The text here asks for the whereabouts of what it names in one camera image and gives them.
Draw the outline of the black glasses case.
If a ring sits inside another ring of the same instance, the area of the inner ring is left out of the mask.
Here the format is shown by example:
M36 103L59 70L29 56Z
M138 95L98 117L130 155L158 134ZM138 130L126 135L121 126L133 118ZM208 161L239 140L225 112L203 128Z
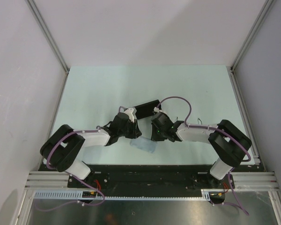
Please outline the black glasses case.
M141 120L144 118L152 117L155 114L155 107L158 107L160 110L162 109L160 101L158 99L135 106L134 108L136 109L136 118L138 120Z

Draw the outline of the blue cleaning cloth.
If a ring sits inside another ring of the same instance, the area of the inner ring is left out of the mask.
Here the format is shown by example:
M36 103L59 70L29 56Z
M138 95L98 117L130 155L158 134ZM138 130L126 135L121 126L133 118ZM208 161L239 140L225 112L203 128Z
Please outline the blue cleaning cloth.
M153 153L156 150L157 142L154 142L148 138L140 136L137 139L132 139L130 141L130 145L142 151Z

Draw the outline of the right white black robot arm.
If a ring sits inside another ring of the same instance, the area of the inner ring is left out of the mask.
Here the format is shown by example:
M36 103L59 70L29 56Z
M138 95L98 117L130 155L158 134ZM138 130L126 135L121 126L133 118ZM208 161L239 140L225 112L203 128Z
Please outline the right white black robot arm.
M211 144L219 157L207 175L207 184L212 188L218 188L233 168L251 160L248 153L251 140L229 120L215 125L194 125L181 120L172 122L167 114L157 112L151 124L151 140L154 142L169 140Z

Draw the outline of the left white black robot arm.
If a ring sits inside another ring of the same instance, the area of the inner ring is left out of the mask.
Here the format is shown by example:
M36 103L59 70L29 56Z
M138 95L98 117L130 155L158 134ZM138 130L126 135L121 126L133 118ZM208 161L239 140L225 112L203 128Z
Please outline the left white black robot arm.
M82 148L92 146L110 146L119 138L136 139L142 135L138 127L135 108L126 108L107 125L95 130L74 130L69 125L62 125L40 149L46 159L48 169L66 172L78 178L83 187L90 187L94 182L91 169L77 159Z

